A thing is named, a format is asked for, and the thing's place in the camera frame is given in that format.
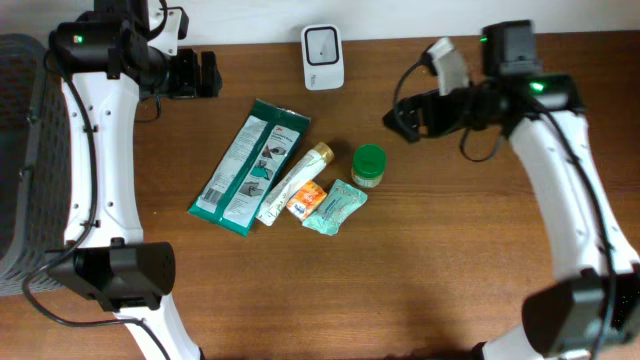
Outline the green wipes package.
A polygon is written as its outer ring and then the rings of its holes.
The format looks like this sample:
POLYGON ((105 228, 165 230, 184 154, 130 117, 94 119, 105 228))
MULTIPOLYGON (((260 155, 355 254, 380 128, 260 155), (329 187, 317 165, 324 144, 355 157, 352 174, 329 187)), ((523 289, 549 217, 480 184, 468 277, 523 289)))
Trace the green wipes package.
POLYGON ((257 99, 188 213, 246 236, 311 119, 257 99))

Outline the green lid jar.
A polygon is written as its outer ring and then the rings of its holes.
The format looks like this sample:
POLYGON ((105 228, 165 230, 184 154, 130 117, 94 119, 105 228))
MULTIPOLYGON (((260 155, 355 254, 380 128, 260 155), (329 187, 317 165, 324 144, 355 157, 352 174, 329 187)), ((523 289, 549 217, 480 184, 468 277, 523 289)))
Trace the green lid jar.
POLYGON ((381 147, 375 144, 362 145, 354 153, 352 180, 359 187, 374 188, 382 181, 386 166, 386 153, 381 147))

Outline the white tube gold cap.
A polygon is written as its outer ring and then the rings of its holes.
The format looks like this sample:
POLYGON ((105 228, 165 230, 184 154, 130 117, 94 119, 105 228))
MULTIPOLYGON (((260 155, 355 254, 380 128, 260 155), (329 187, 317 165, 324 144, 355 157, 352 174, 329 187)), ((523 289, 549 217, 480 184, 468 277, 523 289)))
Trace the white tube gold cap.
POLYGON ((319 142, 309 150, 267 194, 257 219, 272 226, 288 201, 308 182, 320 174, 335 158, 333 150, 319 142))

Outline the teal tissue pack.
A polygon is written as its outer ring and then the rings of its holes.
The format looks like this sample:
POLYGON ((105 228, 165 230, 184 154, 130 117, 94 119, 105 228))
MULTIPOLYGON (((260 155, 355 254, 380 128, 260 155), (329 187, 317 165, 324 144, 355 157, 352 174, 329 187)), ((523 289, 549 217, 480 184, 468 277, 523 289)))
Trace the teal tissue pack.
POLYGON ((325 200, 302 225, 323 235, 336 235, 345 220, 367 200, 368 195, 363 191, 336 180, 325 200))

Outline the orange tissue pack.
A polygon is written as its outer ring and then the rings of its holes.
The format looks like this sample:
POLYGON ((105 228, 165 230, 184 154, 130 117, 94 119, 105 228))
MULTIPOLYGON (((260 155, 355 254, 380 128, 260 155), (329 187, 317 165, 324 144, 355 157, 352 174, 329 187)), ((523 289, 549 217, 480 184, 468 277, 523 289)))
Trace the orange tissue pack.
POLYGON ((313 180, 306 182, 288 201, 286 208, 298 220, 306 220, 326 199, 327 193, 313 180))

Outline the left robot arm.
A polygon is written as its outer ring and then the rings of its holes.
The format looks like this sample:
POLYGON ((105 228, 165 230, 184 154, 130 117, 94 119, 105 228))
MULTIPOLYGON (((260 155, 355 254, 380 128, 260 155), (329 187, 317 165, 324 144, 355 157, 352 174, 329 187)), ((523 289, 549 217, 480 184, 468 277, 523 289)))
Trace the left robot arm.
POLYGON ((213 53, 182 49, 180 7, 98 1, 49 36, 70 126, 71 207, 47 274, 124 325, 148 359, 200 359, 172 296, 173 248, 148 243, 135 197, 133 133, 147 99, 215 96, 213 53))

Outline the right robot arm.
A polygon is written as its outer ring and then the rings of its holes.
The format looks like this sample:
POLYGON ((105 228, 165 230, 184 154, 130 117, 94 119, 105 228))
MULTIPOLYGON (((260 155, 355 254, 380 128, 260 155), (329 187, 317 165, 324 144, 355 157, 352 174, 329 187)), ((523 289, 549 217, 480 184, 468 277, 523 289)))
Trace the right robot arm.
POLYGON ((534 190, 555 282, 523 303, 521 322, 470 359, 594 359, 639 335, 639 256, 620 230, 593 161, 585 108, 571 76, 543 71, 528 20, 486 26, 484 78, 472 82, 448 38, 419 64, 438 87, 394 98, 384 125, 408 142, 501 130, 534 190))

